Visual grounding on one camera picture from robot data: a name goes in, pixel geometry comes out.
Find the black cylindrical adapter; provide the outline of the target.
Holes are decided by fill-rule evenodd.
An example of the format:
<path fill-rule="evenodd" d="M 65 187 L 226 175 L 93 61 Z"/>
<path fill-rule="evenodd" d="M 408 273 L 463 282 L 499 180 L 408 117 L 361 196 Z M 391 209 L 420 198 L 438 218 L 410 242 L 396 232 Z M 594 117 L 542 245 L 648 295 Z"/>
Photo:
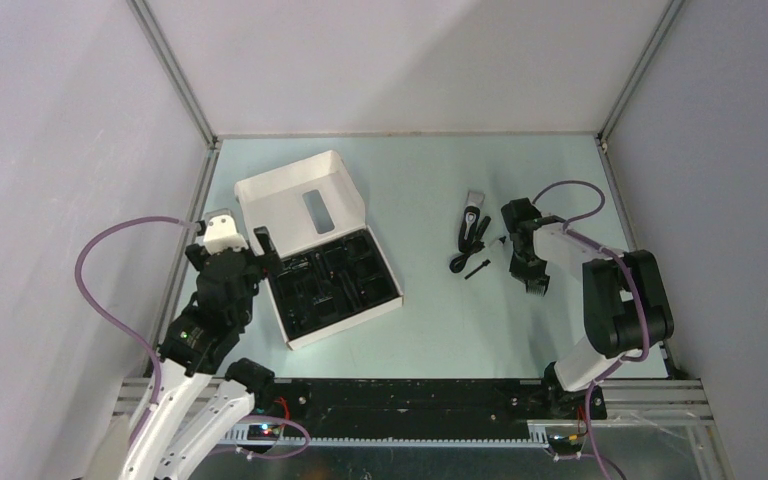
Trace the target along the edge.
<path fill-rule="evenodd" d="M 490 216 L 484 216 L 481 218 L 480 222 L 478 223 L 477 229 L 476 229 L 476 240 L 482 240 L 484 237 L 485 232 L 487 231 L 489 225 L 491 223 L 491 217 Z"/>

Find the small oil bottle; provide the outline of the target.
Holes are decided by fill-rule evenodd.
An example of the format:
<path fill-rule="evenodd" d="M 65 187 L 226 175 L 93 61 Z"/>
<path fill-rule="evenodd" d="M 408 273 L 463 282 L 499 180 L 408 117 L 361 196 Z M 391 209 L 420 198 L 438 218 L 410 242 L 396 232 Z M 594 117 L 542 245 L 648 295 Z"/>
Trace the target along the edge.
<path fill-rule="evenodd" d="M 493 249 L 495 249 L 497 247 L 503 248 L 504 245 L 506 244 L 506 242 L 507 242 L 507 237 L 506 236 L 500 236 L 500 237 L 497 237 L 497 238 L 493 239 L 492 241 L 487 242 L 486 245 L 484 246 L 484 249 L 485 250 L 493 250 Z"/>

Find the silver black hair clipper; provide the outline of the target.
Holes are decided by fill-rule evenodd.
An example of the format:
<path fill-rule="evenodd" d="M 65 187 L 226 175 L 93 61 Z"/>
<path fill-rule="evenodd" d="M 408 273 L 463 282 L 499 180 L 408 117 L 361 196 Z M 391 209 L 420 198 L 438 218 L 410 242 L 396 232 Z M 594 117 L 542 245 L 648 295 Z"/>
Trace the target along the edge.
<path fill-rule="evenodd" d="M 484 198 L 485 195 L 479 191 L 469 190 L 467 193 L 457 236 L 457 246 L 461 253 L 465 253 L 478 239 L 478 226 Z"/>

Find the white box with black tray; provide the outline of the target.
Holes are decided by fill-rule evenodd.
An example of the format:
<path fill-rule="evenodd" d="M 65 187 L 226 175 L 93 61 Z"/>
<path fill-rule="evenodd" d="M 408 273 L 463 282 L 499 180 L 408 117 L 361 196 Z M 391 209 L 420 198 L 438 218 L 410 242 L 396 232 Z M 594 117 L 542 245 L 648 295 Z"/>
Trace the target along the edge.
<path fill-rule="evenodd" d="M 268 232 L 280 258 L 267 286 L 288 349 L 403 306 L 403 289 L 337 151 L 240 180 L 234 195 L 247 232 Z"/>

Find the black comb guard attachment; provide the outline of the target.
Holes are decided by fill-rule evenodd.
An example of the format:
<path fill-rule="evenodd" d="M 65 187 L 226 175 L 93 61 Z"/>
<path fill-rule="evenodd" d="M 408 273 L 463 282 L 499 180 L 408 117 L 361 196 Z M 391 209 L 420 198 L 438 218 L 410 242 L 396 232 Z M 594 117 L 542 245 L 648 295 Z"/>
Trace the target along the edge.
<path fill-rule="evenodd" d="M 548 291 L 550 277 L 546 274 L 530 275 L 523 280 L 523 283 L 528 294 L 545 296 Z"/>

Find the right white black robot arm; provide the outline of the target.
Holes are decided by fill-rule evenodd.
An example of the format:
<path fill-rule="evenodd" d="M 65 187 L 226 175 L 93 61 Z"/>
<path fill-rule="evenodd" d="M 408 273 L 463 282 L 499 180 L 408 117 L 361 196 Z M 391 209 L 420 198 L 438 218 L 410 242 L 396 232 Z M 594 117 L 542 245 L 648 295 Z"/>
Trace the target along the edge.
<path fill-rule="evenodd" d="M 566 418 L 581 392 L 624 363 L 646 360 L 674 333 L 674 319 L 658 261 L 648 250 L 620 251 L 544 215 L 527 198 L 501 209 L 513 247 L 509 272 L 527 292 L 548 291 L 549 266 L 571 275 L 582 289 L 584 337 L 550 364 L 541 392 L 545 411 Z"/>

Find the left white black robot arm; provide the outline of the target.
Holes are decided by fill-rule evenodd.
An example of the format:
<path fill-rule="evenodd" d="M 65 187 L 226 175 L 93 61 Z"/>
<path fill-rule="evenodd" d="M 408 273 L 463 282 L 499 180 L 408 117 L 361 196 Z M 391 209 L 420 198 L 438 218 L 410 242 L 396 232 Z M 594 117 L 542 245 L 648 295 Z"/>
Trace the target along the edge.
<path fill-rule="evenodd" d="M 132 429 L 119 478 L 154 479 L 161 467 L 184 478 L 184 466 L 203 459 L 237 420 L 264 416 L 274 408 L 274 373 L 243 358 L 229 366 L 208 406 L 186 429 L 179 428 L 251 322 L 260 282 L 283 268 L 268 229 L 257 227 L 253 234 L 260 255 L 235 228 L 216 220 L 208 222 L 203 245 L 187 247 L 186 256 L 198 272 L 196 290 L 160 345 L 154 371 L 158 383 L 140 403 L 142 417 Z"/>

